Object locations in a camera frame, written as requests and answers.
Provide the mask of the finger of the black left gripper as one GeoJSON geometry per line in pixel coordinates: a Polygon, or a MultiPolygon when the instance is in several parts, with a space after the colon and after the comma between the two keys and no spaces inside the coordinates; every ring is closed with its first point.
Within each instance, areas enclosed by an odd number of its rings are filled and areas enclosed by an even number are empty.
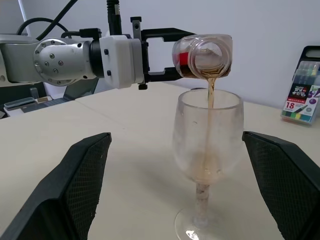
{"type": "Polygon", "coordinates": [[[141,42],[144,43],[147,39],[161,38],[164,42],[177,42],[180,39],[195,35],[192,32],[177,29],[177,28],[153,28],[143,29],[141,31],[141,42]]]}
{"type": "Polygon", "coordinates": [[[182,76],[178,73],[175,67],[166,67],[163,71],[148,72],[145,74],[145,82],[171,82],[181,79],[182,76]]]}

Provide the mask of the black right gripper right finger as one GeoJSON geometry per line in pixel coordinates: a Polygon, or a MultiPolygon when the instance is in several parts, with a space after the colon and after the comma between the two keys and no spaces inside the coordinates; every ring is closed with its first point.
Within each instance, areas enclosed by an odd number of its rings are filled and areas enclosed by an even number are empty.
{"type": "Polygon", "coordinates": [[[244,131],[260,194],[284,240],[320,240],[320,167],[296,144],[244,131]]]}

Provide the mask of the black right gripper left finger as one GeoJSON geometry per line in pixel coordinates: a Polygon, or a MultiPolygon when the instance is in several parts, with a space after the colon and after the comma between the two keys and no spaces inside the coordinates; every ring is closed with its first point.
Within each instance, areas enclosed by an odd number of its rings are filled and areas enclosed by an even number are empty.
{"type": "Polygon", "coordinates": [[[109,132],[73,144],[36,186],[0,240],[88,240],[100,201],[109,132]]]}

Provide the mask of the clear wine glass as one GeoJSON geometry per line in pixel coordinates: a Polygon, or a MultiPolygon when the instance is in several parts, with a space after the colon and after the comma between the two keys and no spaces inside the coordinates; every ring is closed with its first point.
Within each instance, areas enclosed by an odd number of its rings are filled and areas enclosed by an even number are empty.
{"type": "Polygon", "coordinates": [[[225,90],[192,89],[178,97],[172,147],[177,167],[195,183],[195,205],[179,211],[179,240],[229,240],[225,225],[209,208],[210,188],[238,162],[244,103],[225,90]]]}

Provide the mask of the grey flat case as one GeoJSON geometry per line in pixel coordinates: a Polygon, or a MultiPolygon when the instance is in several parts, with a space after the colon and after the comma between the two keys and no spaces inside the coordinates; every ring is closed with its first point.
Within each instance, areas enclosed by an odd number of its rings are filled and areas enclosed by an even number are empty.
{"type": "Polygon", "coordinates": [[[22,98],[22,99],[18,99],[18,100],[14,100],[11,102],[7,102],[4,104],[4,107],[7,109],[11,109],[11,108],[16,108],[16,107],[20,107],[20,106],[24,106],[27,104],[32,104],[35,103],[35,99],[33,97],[26,97],[26,98],[22,98]]]}

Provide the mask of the clear plastic bottle red tape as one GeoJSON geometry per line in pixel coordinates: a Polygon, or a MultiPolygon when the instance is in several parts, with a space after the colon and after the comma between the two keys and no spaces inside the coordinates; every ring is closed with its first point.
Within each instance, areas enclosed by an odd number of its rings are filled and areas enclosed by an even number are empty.
{"type": "Polygon", "coordinates": [[[172,61],[184,78],[226,77],[232,66],[233,40],[228,34],[195,34],[177,41],[172,61]]]}

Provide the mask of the marker pen set case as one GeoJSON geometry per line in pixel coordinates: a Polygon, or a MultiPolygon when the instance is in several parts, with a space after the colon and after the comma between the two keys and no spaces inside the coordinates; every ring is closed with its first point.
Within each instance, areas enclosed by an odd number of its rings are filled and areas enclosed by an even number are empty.
{"type": "Polygon", "coordinates": [[[320,118],[320,46],[308,45],[302,50],[281,117],[309,126],[320,118]]]}

